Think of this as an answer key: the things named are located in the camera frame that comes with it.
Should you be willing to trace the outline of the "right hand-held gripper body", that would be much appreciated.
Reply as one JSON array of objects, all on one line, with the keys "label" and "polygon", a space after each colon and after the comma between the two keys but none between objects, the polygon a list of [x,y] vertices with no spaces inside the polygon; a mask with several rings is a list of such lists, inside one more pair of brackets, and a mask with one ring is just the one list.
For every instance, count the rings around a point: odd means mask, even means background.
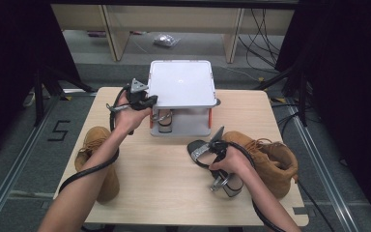
[{"label": "right hand-held gripper body", "polygon": [[209,152],[212,154],[211,161],[214,162],[215,152],[225,150],[227,152],[228,143],[222,139],[224,127],[221,126],[209,141]]}]

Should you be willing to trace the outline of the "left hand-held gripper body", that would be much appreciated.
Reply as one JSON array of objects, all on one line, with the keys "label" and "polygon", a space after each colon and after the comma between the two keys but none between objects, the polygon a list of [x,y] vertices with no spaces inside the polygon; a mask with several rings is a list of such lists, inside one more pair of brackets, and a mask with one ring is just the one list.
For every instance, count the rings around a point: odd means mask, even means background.
[{"label": "left hand-held gripper body", "polygon": [[144,103],[147,98],[148,86],[137,79],[133,79],[126,89],[126,98],[130,107],[134,110],[138,110],[139,106]]}]

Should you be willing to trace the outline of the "black silver strap sandal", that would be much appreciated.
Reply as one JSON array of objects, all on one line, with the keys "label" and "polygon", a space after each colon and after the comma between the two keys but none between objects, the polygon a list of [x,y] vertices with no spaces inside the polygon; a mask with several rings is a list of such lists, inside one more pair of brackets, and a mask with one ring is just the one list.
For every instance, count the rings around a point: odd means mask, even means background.
[{"label": "black silver strap sandal", "polygon": [[152,121],[157,125],[157,131],[160,133],[169,133],[172,131],[173,112],[170,109],[159,109],[153,115]]},{"label": "black silver strap sandal", "polygon": [[[195,140],[187,145],[187,151],[191,159],[200,167],[208,169],[213,162],[209,152],[209,142]],[[243,181],[236,175],[224,170],[211,170],[214,182],[211,191],[223,189],[229,197],[238,195],[243,188]]]}]

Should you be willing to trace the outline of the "white two-tier shoe rack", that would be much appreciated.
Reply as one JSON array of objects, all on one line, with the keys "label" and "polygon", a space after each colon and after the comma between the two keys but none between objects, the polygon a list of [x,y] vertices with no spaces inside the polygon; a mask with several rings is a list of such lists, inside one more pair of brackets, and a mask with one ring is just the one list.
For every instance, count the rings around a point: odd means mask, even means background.
[{"label": "white two-tier shoe rack", "polygon": [[149,72],[149,95],[158,96],[159,109],[173,112],[172,131],[160,133],[150,122],[153,136],[208,136],[212,109],[217,106],[212,65],[207,60],[156,60]]}]

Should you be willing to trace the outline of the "tan suede boot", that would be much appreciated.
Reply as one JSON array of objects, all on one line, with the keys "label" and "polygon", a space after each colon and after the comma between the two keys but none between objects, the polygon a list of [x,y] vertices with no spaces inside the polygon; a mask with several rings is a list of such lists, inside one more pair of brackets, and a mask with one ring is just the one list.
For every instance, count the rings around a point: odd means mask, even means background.
[{"label": "tan suede boot", "polygon": [[258,175],[277,199],[288,194],[292,180],[298,181],[297,158],[284,143],[267,138],[255,140],[239,131],[228,131],[222,139],[246,149]]},{"label": "tan suede boot", "polygon": [[[74,166],[77,172],[82,171],[83,165],[95,153],[99,146],[110,135],[109,129],[96,126],[88,130],[84,138],[83,147],[78,151]],[[100,188],[97,201],[101,204],[109,202],[115,198],[120,191],[120,183],[116,174],[115,164],[107,166],[107,175]]]}]

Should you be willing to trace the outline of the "person's right hand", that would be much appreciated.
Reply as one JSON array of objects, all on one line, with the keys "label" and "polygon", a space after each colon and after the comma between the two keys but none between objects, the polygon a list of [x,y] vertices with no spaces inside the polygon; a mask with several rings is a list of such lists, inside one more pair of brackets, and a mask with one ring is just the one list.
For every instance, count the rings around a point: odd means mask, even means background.
[{"label": "person's right hand", "polygon": [[241,151],[234,147],[228,147],[225,158],[214,162],[209,166],[210,170],[224,170],[228,173],[237,174],[239,177],[252,174],[254,168]]}]

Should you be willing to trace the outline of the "person's left hand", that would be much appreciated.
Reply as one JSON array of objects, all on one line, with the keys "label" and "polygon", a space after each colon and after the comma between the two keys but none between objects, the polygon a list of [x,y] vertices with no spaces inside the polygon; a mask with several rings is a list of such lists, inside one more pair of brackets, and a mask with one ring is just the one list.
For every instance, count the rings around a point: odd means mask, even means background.
[{"label": "person's left hand", "polygon": [[130,134],[136,130],[142,123],[142,121],[149,117],[152,113],[151,108],[142,110],[132,109],[130,106],[116,113],[114,123],[114,132],[121,133],[124,135]]}]

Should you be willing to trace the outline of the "clear plastic bag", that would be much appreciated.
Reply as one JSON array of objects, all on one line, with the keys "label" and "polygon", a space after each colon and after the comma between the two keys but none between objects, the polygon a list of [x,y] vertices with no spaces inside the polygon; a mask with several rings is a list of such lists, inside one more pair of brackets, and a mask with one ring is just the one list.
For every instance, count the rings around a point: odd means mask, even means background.
[{"label": "clear plastic bag", "polygon": [[158,34],[154,38],[154,44],[163,47],[173,47],[175,46],[180,40],[172,37],[168,34]]}]

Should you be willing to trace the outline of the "beige wooden desk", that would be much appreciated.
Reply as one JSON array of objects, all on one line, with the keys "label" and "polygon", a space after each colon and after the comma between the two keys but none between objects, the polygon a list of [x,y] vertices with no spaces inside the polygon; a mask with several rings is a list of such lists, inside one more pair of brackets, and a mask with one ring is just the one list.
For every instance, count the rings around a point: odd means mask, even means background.
[{"label": "beige wooden desk", "polygon": [[220,34],[225,60],[232,63],[240,34],[259,30],[250,19],[264,20],[262,33],[284,36],[294,12],[248,8],[146,7],[53,4],[52,11],[63,30],[103,31],[111,57],[122,59],[129,33],[182,32]]}]

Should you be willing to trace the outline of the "black metal stand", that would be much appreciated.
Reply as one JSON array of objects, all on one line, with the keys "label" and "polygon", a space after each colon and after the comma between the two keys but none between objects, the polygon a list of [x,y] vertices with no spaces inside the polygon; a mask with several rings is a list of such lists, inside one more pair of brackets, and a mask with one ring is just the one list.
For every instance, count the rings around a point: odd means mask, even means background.
[{"label": "black metal stand", "polygon": [[273,84],[286,79],[286,82],[281,90],[285,97],[292,97],[297,94],[299,97],[298,113],[300,121],[306,127],[306,117],[305,117],[305,105],[306,105],[306,75],[301,68],[301,65],[293,65],[286,71],[283,71],[271,78],[270,80],[262,82],[259,86],[255,87],[255,90],[265,90],[271,87]]},{"label": "black metal stand", "polygon": [[97,92],[96,88],[84,84],[78,75],[70,76],[49,66],[37,69],[34,74],[36,126],[43,120],[45,115],[43,109],[43,87],[45,87],[51,98],[64,98],[67,95],[66,90],[59,83],[60,80],[68,82],[83,93],[92,94]]}]

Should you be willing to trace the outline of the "black curtain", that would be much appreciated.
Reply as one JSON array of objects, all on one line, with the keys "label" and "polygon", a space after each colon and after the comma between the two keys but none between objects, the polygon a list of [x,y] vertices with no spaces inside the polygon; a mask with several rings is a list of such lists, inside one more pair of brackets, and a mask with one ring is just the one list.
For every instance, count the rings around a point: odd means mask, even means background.
[{"label": "black curtain", "polygon": [[300,0],[277,67],[290,68],[308,42],[306,75],[337,148],[371,203],[371,0]]},{"label": "black curtain", "polygon": [[0,0],[0,139],[38,73],[80,79],[51,6],[40,0]]}]

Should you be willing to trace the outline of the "aluminium floor rail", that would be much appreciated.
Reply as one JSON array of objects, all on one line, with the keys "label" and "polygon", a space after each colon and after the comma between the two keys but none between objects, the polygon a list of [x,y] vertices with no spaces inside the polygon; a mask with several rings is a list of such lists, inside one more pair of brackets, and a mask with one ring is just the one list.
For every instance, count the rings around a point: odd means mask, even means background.
[{"label": "aluminium floor rail", "polygon": [[2,184],[0,185],[0,212],[2,211],[5,202],[7,201],[11,190],[17,179],[19,178],[24,166],[30,158],[30,155],[37,144],[39,137],[42,134],[43,128],[46,125],[46,122],[49,118],[50,113],[53,111],[53,108],[60,100],[59,97],[51,97],[44,109],[43,116],[41,120],[33,127],[31,130],[26,142],[24,143],[22,149],[14,160],[11,169],[5,176]]},{"label": "aluminium floor rail", "polygon": [[304,113],[305,110],[299,110],[295,106],[295,101],[292,98],[287,98],[286,102],[289,104],[289,111],[294,114],[294,122],[296,128],[300,134],[301,140],[304,143],[304,146],[309,154],[310,159],[312,160],[316,172],[321,180],[321,183],[324,186],[324,189],[327,193],[328,199],[336,212],[338,219],[345,232],[359,232],[359,227],[355,221],[349,207],[346,205],[346,202],[339,192],[339,189],[334,182],[332,176],[328,171],[323,158],[307,128],[304,124],[305,117],[301,116],[301,113]]}]

